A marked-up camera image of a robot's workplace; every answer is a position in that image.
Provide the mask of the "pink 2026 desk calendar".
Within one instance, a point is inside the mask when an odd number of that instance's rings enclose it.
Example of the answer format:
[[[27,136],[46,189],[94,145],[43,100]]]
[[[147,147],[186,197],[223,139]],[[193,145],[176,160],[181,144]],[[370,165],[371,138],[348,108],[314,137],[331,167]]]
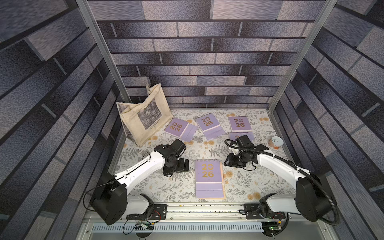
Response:
[[[221,177],[222,177],[222,189],[223,189],[223,197],[222,199],[226,199],[226,192],[225,192],[225,178],[224,178],[224,171],[223,171],[223,163],[220,163],[220,169],[221,169]]]

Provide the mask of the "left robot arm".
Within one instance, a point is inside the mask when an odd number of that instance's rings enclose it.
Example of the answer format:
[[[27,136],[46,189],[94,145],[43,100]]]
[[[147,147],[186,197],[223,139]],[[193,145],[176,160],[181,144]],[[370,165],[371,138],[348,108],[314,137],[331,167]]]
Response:
[[[189,160],[182,158],[186,145],[176,139],[170,145],[159,145],[131,168],[112,175],[105,173],[98,185],[91,189],[90,205],[110,226],[121,217],[149,219],[155,212],[155,204],[145,194],[130,196],[129,193],[152,173],[162,170],[165,177],[189,171]]]

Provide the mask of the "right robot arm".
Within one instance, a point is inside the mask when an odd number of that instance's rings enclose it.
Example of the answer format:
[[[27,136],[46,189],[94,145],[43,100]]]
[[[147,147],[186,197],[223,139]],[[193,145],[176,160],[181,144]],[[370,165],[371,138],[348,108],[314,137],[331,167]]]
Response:
[[[264,145],[254,145],[246,135],[234,141],[227,139],[224,143],[238,151],[237,154],[228,154],[225,166],[240,169],[252,163],[256,167],[265,167],[283,178],[295,190],[293,195],[272,193],[262,197],[252,215],[267,219],[277,213],[287,213],[301,215],[310,222],[322,221],[331,226],[340,223],[337,201],[325,175],[301,168],[273,154]]]

